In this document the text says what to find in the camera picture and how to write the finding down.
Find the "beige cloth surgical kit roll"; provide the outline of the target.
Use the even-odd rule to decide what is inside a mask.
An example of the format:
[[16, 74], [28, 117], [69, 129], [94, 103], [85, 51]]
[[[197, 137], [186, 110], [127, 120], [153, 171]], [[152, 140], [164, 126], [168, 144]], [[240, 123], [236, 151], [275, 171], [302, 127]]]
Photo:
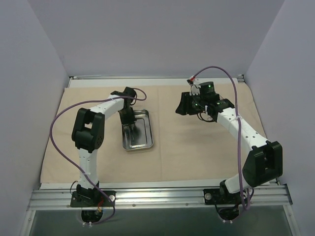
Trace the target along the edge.
[[[145, 101], [134, 105], [149, 112], [154, 144], [151, 148], [126, 151], [122, 146], [119, 114], [105, 123], [104, 142], [97, 153], [101, 183], [149, 182], [195, 179], [227, 179], [237, 174], [236, 139], [220, 124], [196, 116], [175, 113], [184, 86], [143, 87]], [[79, 155], [71, 133], [79, 108], [90, 108], [106, 99], [113, 87], [67, 88], [48, 143], [40, 176], [41, 183], [72, 183], [80, 172], [74, 166]]]

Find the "steel instrument tray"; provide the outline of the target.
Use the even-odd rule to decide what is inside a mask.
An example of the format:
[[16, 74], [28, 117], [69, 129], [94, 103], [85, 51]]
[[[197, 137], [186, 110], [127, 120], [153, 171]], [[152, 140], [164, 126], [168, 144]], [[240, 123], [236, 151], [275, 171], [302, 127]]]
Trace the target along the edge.
[[151, 148], [154, 144], [149, 112], [145, 109], [135, 110], [136, 118], [134, 141], [129, 137], [129, 126], [122, 126], [122, 146], [126, 151]]

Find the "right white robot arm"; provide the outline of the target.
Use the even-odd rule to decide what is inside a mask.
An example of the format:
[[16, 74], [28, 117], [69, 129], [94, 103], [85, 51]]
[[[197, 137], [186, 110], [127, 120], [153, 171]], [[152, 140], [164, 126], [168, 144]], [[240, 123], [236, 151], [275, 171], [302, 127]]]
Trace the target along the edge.
[[247, 188], [255, 188], [283, 174], [283, 147], [271, 142], [254, 130], [240, 115], [228, 99], [220, 99], [219, 94], [202, 97], [182, 92], [181, 100], [175, 111], [180, 115], [206, 113], [226, 128], [237, 139], [238, 150], [247, 155], [241, 171], [220, 184], [219, 198], [229, 203], [236, 193]]

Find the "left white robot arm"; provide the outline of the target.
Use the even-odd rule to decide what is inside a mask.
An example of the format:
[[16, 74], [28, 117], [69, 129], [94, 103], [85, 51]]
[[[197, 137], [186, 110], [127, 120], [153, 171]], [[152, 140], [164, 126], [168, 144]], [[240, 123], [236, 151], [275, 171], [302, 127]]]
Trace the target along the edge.
[[78, 149], [80, 168], [84, 172], [80, 174], [76, 192], [88, 206], [99, 201], [97, 151], [104, 141], [105, 121], [118, 112], [122, 125], [132, 127], [136, 118], [131, 105], [136, 98], [135, 89], [126, 87], [122, 92], [112, 92], [108, 101], [77, 112], [71, 138]]

